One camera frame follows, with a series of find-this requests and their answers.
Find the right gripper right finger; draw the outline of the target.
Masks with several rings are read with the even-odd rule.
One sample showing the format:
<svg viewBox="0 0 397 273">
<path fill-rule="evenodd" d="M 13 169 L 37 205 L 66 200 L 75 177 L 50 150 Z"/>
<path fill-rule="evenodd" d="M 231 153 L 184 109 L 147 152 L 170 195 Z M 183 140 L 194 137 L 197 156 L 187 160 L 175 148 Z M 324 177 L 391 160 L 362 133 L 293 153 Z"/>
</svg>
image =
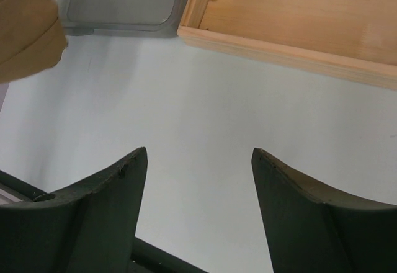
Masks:
<svg viewBox="0 0 397 273">
<path fill-rule="evenodd" d="M 263 149 L 252 171 L 274 272 L 395 272 L 396 206 L 316 180 Z"/>
</svg>

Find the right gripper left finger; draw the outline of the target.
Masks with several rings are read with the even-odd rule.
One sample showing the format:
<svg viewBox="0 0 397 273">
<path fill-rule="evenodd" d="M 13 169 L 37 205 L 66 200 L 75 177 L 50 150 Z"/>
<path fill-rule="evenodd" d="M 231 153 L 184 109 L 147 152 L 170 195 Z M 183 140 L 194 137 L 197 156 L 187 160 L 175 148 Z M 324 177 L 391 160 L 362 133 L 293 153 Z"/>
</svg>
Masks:
<svg viewBox="0 0 397 273">
<path fill-rule="evenodd" d="M 50 193 L 2 172 L 1 183 L 24 199 L 1 205 L 1 271 L 126 272 L 147 165 L 137 148 Z"/>
</svg>

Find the tan cloth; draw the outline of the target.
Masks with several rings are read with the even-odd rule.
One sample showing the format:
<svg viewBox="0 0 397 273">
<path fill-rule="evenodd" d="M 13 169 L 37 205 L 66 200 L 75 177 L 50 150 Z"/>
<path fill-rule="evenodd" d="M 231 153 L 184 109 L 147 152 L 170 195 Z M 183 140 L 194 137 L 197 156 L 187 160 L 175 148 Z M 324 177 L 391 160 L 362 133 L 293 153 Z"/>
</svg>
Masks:
<svg viewBox="0 0 397 273">
<path fill-rule="evenodd" d="M 58 64 L 68 42 L 55 0 L 1 0 L 1 82 Z"/>
</svg>

